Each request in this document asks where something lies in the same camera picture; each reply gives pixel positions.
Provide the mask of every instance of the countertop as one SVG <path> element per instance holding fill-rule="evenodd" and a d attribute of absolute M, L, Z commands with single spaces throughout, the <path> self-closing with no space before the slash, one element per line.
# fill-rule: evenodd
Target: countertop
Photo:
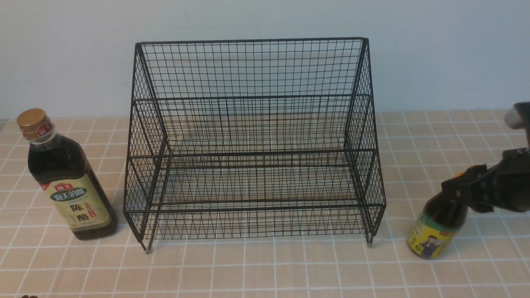
<path fill-rule="evenodd" d="M 111 237 L 76 240 L 30 176 L 16 123 L 0 121 L 0 297 L 528 297 L 528 214 L 470 212 L 435 261 L 405 245 L 443 180 L 527 146 L 505 112 L 377 114 L 388 207 L 371 248 L 360 235 L 159 240 L 150 255 L 123 217 Z M 54 123 L 83 145 L 121 214 L 128 118 Z"/>

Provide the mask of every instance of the bottle cap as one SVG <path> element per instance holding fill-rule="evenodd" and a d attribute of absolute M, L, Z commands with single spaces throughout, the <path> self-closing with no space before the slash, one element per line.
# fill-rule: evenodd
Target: bottle cap
<path fill-rule="evenodd" d="M 53 123 L 42 109 L 29 109 L 16 119 L 26 139 L 42 138 L 54 129 Z"/>

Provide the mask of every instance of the white wall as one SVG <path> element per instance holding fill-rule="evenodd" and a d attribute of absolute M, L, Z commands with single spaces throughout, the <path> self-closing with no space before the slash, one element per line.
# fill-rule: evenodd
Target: white wall
<path fill-rule="evenodd" d="M 343 36 L 380 111 L 530 100 L 528 0 L 1 0 L 0 119 L 126 115 L 138 41 Z"/>

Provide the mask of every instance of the cartoon figure on label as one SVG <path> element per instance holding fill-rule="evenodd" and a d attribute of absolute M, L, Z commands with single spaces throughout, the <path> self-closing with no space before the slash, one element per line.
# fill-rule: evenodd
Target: cartoon figure on label
<path fill-rule="evenodd" d="M 426 259 L 430 259 L 436 249 L 444 245 L 444 243 L 445 241 L 438 240 L 436 236 L 430 235 L 427 241 L 420 243 L 420 245 L 423 247 L 421 250 L 421 256 Z"/>

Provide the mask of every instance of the wire shelf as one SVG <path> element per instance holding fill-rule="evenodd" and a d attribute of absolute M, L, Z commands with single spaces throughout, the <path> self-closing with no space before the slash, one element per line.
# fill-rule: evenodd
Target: wire shelf
<path fill-rule="evenodd" d="M 364 233 L 386 207 L 368 39 L 142 42 L 123 212 L 138 242 Z"/>

